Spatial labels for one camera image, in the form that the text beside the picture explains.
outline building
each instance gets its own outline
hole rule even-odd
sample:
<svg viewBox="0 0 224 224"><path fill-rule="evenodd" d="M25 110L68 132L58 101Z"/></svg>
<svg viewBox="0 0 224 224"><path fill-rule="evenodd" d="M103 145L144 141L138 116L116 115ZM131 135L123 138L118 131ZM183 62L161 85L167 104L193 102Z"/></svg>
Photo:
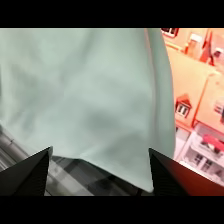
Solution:
<svg viewBox="0 0 224 224"><path fill-rule="evenodd" d="M224 29L162 31L173 74L174 159L224 186Z"/></svg>

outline roof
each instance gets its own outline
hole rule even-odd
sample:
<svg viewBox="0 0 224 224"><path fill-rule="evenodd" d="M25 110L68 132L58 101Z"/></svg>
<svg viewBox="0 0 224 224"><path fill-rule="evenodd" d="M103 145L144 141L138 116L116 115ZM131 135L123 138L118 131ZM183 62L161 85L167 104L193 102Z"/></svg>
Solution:
<svg viewBox="0 0 224 224"><path fill-rule="evenodd" d="M224 97L224 77L210 78L202 98L196 120L224 134L224 124L220 122L221 114L215 111L217 101Z"/></svg>
<svg viewBox="0 0 224 224"><path fill-rule="evenodd" d="M188 94L186 94L186 93L183 94L182 96L177 97L177 102L178 102L178 103L183 103L183 104L185 104L186 106L192 108L191 103L190 103L189 96L188 96Z"/></svg>
<svg viewBox="0 0 224 224"><path fill-rule="evenodd" d="M169 47L167 52L173 76L174 103L178 97L187 94L191 105L186 118L175 114L176 122L179 122L182 127L185 126L186 130L191 130L206 79L209 74L214 72L214 67L194 60Z"/></svg>

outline window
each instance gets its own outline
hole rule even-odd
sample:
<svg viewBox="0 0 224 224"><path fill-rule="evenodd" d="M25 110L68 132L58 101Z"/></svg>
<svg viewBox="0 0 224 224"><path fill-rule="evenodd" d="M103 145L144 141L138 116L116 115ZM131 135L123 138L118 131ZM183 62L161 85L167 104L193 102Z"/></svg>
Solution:
<svg viewBox="0 0 224 224"><path fill-rule="evenodd" d="M176 37L179 28L161 28L162 32L170 37Z"/></svg>
<svg viewBox="0 0 224 224"><path fill-rule="evenodd" d="M179 104L178 107L177 107L177 110L176 112L181 115L181 116L184 116L186 117L187 114L188 114L188 111L189 111L189 108L184 106L183 104Z"/></svg>
<svg viewBox="0 0 224 224"><path fill-rule="evenodd" d="M202 158L203 158L202 155L197 154L197 156L194 158L195 164L198 165L201 162Z"/></svg>
<svg viewBox="0 0 224 224"><path fill-rule="evenodd" d="M212 161L207 159L206 163L204 164L201 170L204 172L207 172L207 170L211 167L211 165L212 165Z"/></svg>

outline cloth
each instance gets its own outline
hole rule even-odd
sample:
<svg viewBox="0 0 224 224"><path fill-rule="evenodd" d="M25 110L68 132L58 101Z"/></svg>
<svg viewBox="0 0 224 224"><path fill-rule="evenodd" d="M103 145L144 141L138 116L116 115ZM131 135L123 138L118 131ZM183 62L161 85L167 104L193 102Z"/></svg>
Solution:
<svg viewBox="0 0 224 224"><path fill-rule="evenodd" d="M159 28L2 28L0 69L1 124L29 154L53 146L153 190L148 148L175 148Z"/></svg>

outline mint green cloth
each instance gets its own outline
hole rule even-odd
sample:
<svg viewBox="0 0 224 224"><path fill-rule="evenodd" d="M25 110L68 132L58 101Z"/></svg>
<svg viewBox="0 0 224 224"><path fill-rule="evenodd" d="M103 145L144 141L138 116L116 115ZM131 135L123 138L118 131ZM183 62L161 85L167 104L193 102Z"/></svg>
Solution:
<svg viewBox="0 0 224 224"><path fill-rule="evenodd" d="M33 154L81 158L152 191L173 157L172 76L158 28L0 29L1 123Z"/></svg>

